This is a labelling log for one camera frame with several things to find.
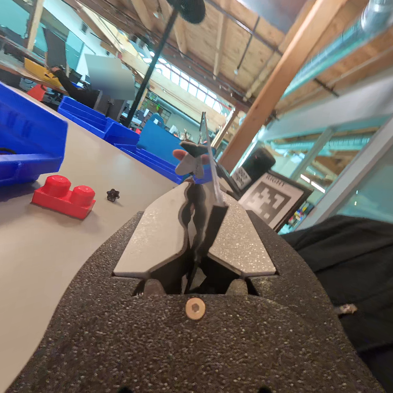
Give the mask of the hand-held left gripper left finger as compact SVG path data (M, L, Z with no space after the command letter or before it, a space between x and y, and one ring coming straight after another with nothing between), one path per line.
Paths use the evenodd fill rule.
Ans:
M191 263L188 231L181 220L191 183L182 183L152 202L143 212L113 275L158 280L166 293L181 293Z

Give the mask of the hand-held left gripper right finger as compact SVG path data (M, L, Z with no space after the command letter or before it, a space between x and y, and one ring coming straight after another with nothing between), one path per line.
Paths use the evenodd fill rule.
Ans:
M190 292L257 292L252 279L273 276L276 267L246 210L233 196L221 193L228 210Z

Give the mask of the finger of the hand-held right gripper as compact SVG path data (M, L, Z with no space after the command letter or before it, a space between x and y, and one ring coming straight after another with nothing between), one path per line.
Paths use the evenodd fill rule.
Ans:
M213 157L207 145L193 145L192 155L195 158L194 178L196 180L211 180L212 166L210 159Z
M175 173L177 175L193 173L195 176L200 176L200 145L191 141L182 141L180 146L185 151L185 155L180 159Z

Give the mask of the large blue storage bin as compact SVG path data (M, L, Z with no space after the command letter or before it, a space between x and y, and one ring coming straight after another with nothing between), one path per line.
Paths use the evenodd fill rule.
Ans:
M35 102L0 84L0 185L36 181L59 172L65 155L68 123Z

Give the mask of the blue board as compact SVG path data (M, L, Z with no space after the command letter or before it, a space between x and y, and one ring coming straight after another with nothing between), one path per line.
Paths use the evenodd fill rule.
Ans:
M174 157L173 151L176 149L184 151L180 142L178 137L165 130L163 118L153 114L142 129L136 146L176 165L179 160Z

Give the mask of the red toy block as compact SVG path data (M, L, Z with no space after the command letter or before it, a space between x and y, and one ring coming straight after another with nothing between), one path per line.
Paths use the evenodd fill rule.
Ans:
M33 193L32 204L84 220L92 211L95 191L86 185L71 189L71 182L61 175L48 176L45 184Z

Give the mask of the black pole stand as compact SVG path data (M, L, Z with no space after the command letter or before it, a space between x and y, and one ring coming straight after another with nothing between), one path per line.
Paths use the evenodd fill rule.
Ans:
M206 15L206 7L203 0L185 0L185 1L166 1L171 7L169 18L166 22L164 33L160 39L157 48L154 51L154 56L146 71L140 88L135 95L134 101L130 107L129 113L126 118L126 125L130 126L134 117L137 107L141 103L143 93L145 92L153 71L155 70L156 63L162 53L164 45L166 44L170 33L175 25L175 21L180 16L184 21L191 24L200 24Z

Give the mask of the yellow board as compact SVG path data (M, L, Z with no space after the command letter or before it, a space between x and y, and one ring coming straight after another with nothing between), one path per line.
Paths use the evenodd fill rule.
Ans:
M40 64L35 63L28 58L24 58L24 67L28 72L38 77L40 80L50 83L51 85L58 88L63 88L58 78L48 71L44 66L41 66Z

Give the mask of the silver ventilation duct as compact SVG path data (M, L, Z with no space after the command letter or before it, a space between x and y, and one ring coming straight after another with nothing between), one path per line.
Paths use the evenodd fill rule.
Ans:
M298 71L281 98L289 96L332 65L366 45L390 28L392 22L393 2L391 0L370 0L356 23Z

